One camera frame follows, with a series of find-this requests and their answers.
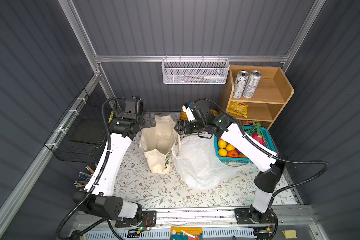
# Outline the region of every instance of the floral tablecloth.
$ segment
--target floral tablecloth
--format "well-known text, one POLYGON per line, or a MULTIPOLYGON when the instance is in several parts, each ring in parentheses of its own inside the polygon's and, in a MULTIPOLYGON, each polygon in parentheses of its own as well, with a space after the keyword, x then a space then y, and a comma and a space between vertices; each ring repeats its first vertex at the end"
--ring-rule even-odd
MULTIPOLYGON (((141 133, 137 134, 125 153, 116 177, 114 196, 139 203, 144 209, 249 206, 252 203, 255 193, 253 180, 259 172, 253 164, 216 188, 207 191, 190 189, 180 179, 173 164, 169 174, 150 173, 147 159, 139 148, 140 137, 141 133)), ((276 189, 286 185, 283 176, 276 189)), ((276 196, 273 204, 297 203, 291 191, 286 190, 276 196)))

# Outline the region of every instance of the lemon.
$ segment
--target lemon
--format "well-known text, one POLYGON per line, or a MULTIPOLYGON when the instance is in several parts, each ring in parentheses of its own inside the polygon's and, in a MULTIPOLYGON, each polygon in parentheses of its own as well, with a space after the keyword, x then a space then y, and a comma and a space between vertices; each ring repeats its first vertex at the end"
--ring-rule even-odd
POLYGON ((227 151, 232 151, 232 150, 235 150, 235 147, 232 144, 228 144, 226 149, 227 149, 227 151))
POLYGON ((227 152, 224 148, 220 148, 219 151, 218 151, 218 154, 219 154, 219 156, 221 156, 221 157, 227 156, 227 153, 228 153, 228 152, 227 152))
POLYGON ((217 145, 219 146, 219 148, 225 148, 227 146, 227 142, 224 140, 220 140, 217 142, 217 145))

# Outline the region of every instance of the teal plastic basket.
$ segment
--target teal plastic basket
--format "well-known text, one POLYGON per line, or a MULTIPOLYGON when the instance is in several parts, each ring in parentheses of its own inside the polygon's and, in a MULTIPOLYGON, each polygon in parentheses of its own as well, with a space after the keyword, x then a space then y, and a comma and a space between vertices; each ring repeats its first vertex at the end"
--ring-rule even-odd
MULTIPOLYGON (((244 131, 248 131, 250 129, 252 129, 252 126, 243 126, 244 131)), ((268 148, 269 150, 272 150, 275 152, 275 147, 273 145, 271 136, 269 135, 269 132, 266 128, 264 127, 260 127, 260 131, 264 136, 264 147, 268 148)), ((250 159, 248 158, 237 158, 237 157, 221 157, 218 154, 219 151, 219 147, 217 146, 217 137, 214 136, 215 138, 215 151, 216 151, 216 156, 220 159, 220 161, 222 162, 239 162, 239 163, 248 163, 251 162, 250 159)))

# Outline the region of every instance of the yellow sticky note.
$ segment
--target yellow sticky note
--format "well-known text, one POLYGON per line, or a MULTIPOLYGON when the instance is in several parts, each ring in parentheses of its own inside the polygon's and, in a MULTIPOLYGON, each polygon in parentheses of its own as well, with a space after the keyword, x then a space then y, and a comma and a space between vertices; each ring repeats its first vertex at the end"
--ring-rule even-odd
POLYGON ((283 231, 283 234, 285 238, 297 238, 296 237, 296 231, 295 230, 285 230, 283 231))

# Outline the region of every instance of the black wire mesh basket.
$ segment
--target black wire mesh basket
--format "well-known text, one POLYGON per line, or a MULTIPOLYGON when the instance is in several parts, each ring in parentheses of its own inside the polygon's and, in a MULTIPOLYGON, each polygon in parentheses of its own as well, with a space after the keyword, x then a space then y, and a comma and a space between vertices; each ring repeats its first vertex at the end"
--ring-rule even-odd
MULTIPOLYGON (((45 142, 48 147, 61 161, 98 163, 106 146, 106 133, 102 120, 101 106, 107 99, 96 95, 87 95, 79 103, 75 110, 69 110, 70 116, 63 119, 65 122, 60 128, 54 129, 50 136, 54 136, 53 142, 45 142), (88 127, 95 126, 90 141, 81 140, 82 135, 78 132, 86 131, 88 127)), ((109 117, 112 107, 105 107, 106 116, 109 117)))

